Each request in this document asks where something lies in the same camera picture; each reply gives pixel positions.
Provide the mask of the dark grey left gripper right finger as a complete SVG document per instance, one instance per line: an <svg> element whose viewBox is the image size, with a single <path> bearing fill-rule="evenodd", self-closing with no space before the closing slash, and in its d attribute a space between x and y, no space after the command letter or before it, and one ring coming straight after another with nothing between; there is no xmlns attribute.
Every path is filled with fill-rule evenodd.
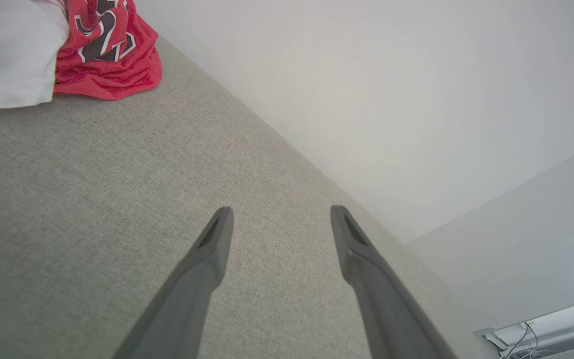
<svg viewBox="0 0 574 359"><path fill-rule="evenodd" d="M349 210L330 208L342 277L353 288L374 359L454 359L455 352Z"/></svg>

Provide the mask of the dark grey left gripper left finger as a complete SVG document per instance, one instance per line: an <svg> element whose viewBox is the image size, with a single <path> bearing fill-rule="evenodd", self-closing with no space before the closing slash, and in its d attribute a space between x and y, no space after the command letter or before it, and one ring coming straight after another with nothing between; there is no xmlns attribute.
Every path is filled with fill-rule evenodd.
<svg viewBox="0 0 574 359"><path fill-rule="evenodd" d="M130 330L116 359L195 359L210 296L223 281L232 243L231 207L217 209Z"/></svg>

